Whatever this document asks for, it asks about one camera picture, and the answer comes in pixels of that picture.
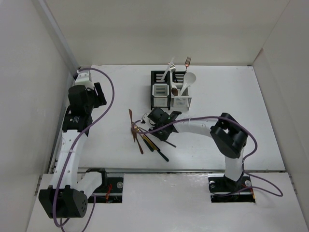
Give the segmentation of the black chopstick long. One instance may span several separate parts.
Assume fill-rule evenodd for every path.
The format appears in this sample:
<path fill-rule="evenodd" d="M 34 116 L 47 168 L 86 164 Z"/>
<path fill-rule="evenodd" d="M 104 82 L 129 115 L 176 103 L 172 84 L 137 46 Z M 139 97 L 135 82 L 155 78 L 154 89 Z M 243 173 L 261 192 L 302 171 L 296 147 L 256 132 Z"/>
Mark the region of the black chopstick long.
<path fill-rule="evenodd" d="M 174 144 L 172 144 L 172 143 L 170 143 L 170 142 L 168 142 L 168 141 L 163 141 L 164 143 L 166 143 L 166 144 L 168 144 L 168 145 L 170 145 L 170 146 L 172 146 L 172 147 L 174 147 L 174 148 L 176 148 L 176 145 L 174 145 Z"/>

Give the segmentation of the large white ceramic spoon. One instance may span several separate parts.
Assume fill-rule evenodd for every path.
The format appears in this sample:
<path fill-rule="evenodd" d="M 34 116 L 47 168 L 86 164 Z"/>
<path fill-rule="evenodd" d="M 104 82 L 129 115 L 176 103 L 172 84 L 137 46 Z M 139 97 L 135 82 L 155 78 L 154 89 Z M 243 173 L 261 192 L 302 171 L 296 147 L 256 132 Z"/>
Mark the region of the large white ceramic spoon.
<path fill-rule="evenodd" d="M 183 86 L 180 91 L 180 95 L 182 96 L 185 90 L 191 86 L 196 81 L 196 75 L 192 72 L 187 72 L 183 77 Z"/>

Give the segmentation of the silver steel fork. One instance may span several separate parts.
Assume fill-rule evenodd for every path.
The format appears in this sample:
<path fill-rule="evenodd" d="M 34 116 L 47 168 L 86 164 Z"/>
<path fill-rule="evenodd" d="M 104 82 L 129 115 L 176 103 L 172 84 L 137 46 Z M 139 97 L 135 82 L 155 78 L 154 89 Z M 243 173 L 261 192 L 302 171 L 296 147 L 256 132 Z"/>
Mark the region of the silver steel fork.
<path fill-rule="evenodd" d="M 171 72 L 175 72 L 176 71 L 176 67 L 175 67 L 173 62 L 169 63 L 169 69 L 170 69 Z"/>

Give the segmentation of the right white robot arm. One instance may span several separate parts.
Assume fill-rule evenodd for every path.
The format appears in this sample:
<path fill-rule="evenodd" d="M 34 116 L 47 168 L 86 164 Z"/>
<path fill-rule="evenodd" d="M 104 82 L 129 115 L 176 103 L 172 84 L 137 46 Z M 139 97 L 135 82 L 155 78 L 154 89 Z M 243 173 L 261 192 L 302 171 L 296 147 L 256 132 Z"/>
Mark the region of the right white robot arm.
<path fill-rule="evenodd" d="M 209 181 L 209 190 L 216 195 L 232 195 L 241 188 L 243 178 L 243 149 L 248 134 L 228 113 L 217 119 L 178 118 L 179 111 L 168 114 L 160 108 L 154 108 L 147 117 L 152 122 L 149 129 L 152 135 L 161 141 L 168 139 L 171 133 L 193 133 L 210 137 L 225 157 L 223 177 Z"/>

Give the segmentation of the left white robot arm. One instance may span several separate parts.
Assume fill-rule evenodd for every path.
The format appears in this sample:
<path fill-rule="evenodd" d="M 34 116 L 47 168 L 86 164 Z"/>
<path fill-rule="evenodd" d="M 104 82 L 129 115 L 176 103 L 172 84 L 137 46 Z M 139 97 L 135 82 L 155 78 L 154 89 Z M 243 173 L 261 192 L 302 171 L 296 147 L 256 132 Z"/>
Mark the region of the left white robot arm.
<path fill-rule="evenodd" d="M 49 218 L 84 217 L 94 190 L 101 192 L 108 186 L 101 172 L 90 171 L 83 180 L 77 180 L 82 149 L 93 122 L 92 111 L 107 103 L 101 85 L 75 85 L 69 88 L 68 98 L 56 170 L 49 187 L 39 192 L 39 201 Z"/>

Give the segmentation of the brown wooden spoon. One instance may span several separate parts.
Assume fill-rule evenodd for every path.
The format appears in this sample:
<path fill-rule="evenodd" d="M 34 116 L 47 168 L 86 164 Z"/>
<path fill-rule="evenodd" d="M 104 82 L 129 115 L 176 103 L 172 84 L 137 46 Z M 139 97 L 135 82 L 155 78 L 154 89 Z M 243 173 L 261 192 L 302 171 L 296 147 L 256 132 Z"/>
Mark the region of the brown wooden spoon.
<path fill-rule="evenodd" d="M 176 87 L 173 87 L 171 89 L 171 93 L 172 93 L 173 96 L 178 96 L 178 94 L 179 94 L 178 89 Z"/>

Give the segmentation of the copper rose-gold fork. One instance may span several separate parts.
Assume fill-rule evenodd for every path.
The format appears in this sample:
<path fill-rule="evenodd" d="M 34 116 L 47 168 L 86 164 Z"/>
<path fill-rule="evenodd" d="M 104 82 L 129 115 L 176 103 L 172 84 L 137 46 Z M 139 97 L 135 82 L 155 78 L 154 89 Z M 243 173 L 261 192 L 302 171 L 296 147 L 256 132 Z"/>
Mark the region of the copper rose-gold fork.
<path fill-rule="evenodd" d="M 186 61 L 185 61 L 185 72 L 187 72 L 187 69 L 188 69 L 188 67 L 190 66 L 190 64 L 191 64 L 191 57 L 190 56 L 188 56 L 187 58 L 186 58 Z"/>

